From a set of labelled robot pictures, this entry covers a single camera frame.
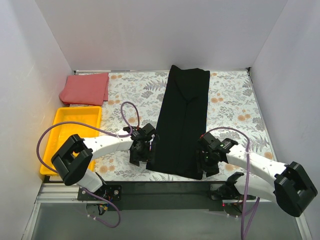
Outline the black t shirt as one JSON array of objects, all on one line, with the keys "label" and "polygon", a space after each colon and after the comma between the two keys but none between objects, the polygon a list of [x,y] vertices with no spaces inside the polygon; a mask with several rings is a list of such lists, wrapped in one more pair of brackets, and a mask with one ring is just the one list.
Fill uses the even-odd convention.
[{"label": "black t shirt", "polygon": [[210,72],[172,65],[156,125],[158,139],[150,171],[201,180],[196,151],[207,129]]}]

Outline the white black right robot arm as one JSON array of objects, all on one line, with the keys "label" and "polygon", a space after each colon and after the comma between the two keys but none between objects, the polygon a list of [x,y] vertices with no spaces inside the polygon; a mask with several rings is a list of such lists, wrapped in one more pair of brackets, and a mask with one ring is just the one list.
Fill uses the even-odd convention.
[{"label": "white black right robot arm", "polygon": [[223,141],[211,133],[203,134],[196,152],[197,168],[210,177],[219,172],[218,163],[225,162],[242,169],[235,172],[216,190],[213,195],[220,199],[232,200],[249,196],[265,199],[277,205],[287,214],[300,217],[318,190],[303,166],[295,161],[290,164],[277,162],[256,153],[248,152],[237,141],[226,138]]}]

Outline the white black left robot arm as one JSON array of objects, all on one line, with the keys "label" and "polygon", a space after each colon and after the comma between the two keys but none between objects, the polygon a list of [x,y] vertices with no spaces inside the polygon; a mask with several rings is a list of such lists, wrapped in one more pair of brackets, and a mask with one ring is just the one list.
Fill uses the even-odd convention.
[{"label": "white black left robot arm", "polygon": [[136,166],[148,162],[153,156],[156,129],[147,124],[144,127],[127,126],[112,135],[81,138],[71,135],[51,158],[66,186],[78,185],[89,191],[95,200],[106,196],[106,183],[98,173],[89,169],[92,160],[119,151],[129,151],[129,162]]}]

